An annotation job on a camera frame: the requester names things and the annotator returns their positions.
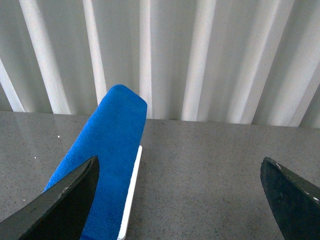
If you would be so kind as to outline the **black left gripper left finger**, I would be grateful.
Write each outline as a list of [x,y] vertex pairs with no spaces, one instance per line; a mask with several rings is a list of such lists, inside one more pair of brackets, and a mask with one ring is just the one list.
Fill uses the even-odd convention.
[[90,157],[25,207],[0,223],[2,240],[78,240],[99,179],[99,160]]

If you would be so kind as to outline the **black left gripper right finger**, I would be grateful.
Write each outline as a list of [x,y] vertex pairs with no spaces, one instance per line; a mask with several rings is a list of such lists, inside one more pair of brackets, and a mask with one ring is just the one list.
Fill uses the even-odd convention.
[[276,223],[286,240],[320,238],[320,188],[269,157],[260,180]]

